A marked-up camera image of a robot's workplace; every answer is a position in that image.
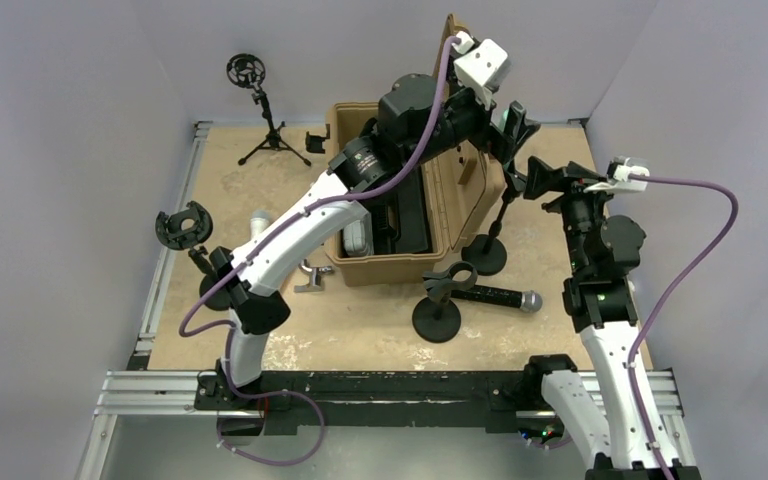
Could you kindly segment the silver metal bracket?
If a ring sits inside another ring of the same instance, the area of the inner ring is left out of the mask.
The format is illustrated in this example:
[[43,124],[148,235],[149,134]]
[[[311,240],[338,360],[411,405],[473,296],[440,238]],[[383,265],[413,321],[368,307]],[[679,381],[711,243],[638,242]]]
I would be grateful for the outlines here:
[[335,271],[334,267],[330,265],[313,266],[307,259],[299,264],[299,270],[307,276],[307,282],[295,285],[293,287],[295,293],[322,292],[325,289],[323,277],[333,274]]

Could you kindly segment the black silver microphone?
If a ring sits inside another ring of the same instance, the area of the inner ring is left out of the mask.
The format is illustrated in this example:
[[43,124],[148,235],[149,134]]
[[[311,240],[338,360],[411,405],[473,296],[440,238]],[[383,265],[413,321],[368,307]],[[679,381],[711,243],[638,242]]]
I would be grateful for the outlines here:
[[534,290],[518,291],[486,285],[474,285],[467,290],[454,290],[455,299],[479,302],[489,305],[514,308],[525,313],[536,313],[542,309],[543,299]]

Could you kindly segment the round base stand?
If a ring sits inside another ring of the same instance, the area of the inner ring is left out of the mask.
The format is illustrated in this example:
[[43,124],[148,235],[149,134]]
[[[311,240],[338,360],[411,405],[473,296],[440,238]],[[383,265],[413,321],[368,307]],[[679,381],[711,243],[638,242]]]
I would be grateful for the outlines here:
[[442,271],[426,271],[422,274],[426,297],[420,300],[412,312],[412,325],[416,333],[431,343],[452,340],[461,327],[461,313],[451,301],[455,292],[471,289],[477,281],[474,265],[457,261]]
[[197,201],[191,200],[185,208],[173,214],[160,211],[154,230],[158,241],[166,248],[187,251],[188,257],[202,274],[199,295],[203,296],[219,280],[217,269],[208,258],[204,242],[212,235],[213,220],[209,212]]
[[472,264],[480,276],[493,276],[500,273],[507,262],[507,250],[499,239],[503,219],[509,206],[523,195],[526,180],[517,170],[516,161],[508,160],[502,165],[506,187],[502,194],[502,205],[486,234],[479,234],[464,249],[461,259]]

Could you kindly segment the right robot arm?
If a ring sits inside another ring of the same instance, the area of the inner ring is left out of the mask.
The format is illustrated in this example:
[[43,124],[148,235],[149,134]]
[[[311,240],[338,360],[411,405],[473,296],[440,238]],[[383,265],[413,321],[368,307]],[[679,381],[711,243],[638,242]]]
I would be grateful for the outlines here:
[[527,165],[525,198],[558,195],[542,208],[562,218],[571,265],[562,299],[592,363],[601,399],[593,399],[563,355],[532,358],[521,392],[533,406],[552,407],[588,479],[701,476],[697,466],[682,459],[659,416],[640,354],[642,329],[628,275],[640,264],[646,234],[631,218],[605,212],[615,194],[643,192],[648,175],[629,158],[614,160],[605,175],[575,162],[552,167],[536,156]]

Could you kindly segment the tan plastic toolbox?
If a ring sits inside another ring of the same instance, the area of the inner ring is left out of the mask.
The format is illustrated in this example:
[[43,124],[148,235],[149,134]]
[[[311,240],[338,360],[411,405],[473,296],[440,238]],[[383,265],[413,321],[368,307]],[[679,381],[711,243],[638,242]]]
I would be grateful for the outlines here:
[[[457,80],[453,46],[459,42],[455,35],[461,30],[469,33],[454,18],[448,19],[435,70],[427,75],[445,73],[448,80]],[[347,142],[372,126],[379,100],[338,103],[330,109],[328,122],[331,138],[325,146],[330,161]],[[350,287],[420,282],[424,272],[474,240],[482,222],[506,187],[502,165],[465,142],[417,168],[421,170],[425,186],[433,244],[430,253],[347,257],[342,245],[343,228],[325,242],[326,255]]]

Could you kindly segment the black tool tray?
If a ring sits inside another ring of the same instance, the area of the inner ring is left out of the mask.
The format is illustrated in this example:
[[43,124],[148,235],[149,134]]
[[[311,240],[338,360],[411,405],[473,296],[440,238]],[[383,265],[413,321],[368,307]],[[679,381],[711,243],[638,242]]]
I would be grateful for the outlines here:
[[420,169],[388,194],[366,204],[374,255],[423,254],[433,247]]

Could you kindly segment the white microphone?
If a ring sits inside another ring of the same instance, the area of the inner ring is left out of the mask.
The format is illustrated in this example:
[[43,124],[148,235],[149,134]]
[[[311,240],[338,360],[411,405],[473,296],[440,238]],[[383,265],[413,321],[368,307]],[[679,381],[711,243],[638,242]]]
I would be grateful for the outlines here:
[[271,224],[273,219],[268,211],[258,209],[255,210],[249,220],[249,231],[252,238],[257,237],[263,233]]

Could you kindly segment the grey plastic case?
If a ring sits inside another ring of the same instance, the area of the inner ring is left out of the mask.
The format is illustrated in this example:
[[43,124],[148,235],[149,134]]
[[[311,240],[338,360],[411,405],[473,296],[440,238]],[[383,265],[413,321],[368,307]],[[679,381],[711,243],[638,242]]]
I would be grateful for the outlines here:
[[366,257],[374,254],[372,227],[366,220],[358,220],[342,231],[342,245],[347,257]]

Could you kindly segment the black toolbox latch rear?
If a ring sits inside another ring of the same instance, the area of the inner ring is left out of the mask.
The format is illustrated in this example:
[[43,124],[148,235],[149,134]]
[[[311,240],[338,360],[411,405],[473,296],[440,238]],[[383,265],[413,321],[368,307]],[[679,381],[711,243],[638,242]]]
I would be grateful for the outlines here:
[[307,131],[305,134],[305,149],[308,153],[312,154],[324,154],[326,152],[326,142],[331,138],[330,125],[325,125],[325,133],[323,135],[313,134],[311,131]]

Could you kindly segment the black tripod mic stand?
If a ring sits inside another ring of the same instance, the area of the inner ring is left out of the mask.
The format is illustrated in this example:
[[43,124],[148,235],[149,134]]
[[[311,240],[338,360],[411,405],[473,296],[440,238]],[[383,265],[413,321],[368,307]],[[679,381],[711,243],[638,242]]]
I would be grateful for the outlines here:
[[266,67],[263,61],[250,53],[236,54],[226,64],[226,76],[232,85],[251,91],[251,98],[254,104],[261,108],[261,117],[266,121],[268,127],[264,139],[248,154],[240,158],[238,165],[245,165],[259,151],[288,151],[299,158],[304,165],[311,167],[311,161],[282,138],[281,130],[286,126],[286,123],[281,122],[278,126],[274,123],[271,104],[267,93],[263,89],[263,83],[266,78]]

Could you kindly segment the green microphone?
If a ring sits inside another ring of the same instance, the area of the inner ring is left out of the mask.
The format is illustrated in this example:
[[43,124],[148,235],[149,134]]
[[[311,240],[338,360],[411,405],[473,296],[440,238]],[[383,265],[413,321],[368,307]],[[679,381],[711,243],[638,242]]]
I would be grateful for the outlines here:
[[502,112],[501,117],[500,117],[499,122],[498,122],[498,127],[499,127],[500,130],[505,131],[506,125],[508,123],[509,115],[510,115],[510,108],[506,108]]

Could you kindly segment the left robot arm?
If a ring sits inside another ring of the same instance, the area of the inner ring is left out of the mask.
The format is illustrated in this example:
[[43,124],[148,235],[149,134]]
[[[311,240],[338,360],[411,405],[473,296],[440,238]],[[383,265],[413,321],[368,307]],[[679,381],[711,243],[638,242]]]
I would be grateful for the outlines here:
[[219,395],[244,409],[263,397],[262,359],[272,331],[291,314],[280,292],[290,272],[327,238],[361,219],[422,163],[465,142],[508,164],[540,125],[512,102],[502,124],[482,85],[407,74],[380,98],[371,127],[330,161],[302,199],[265,231],[230,251],[213,293],[230,296],[228,337],[220,359]]

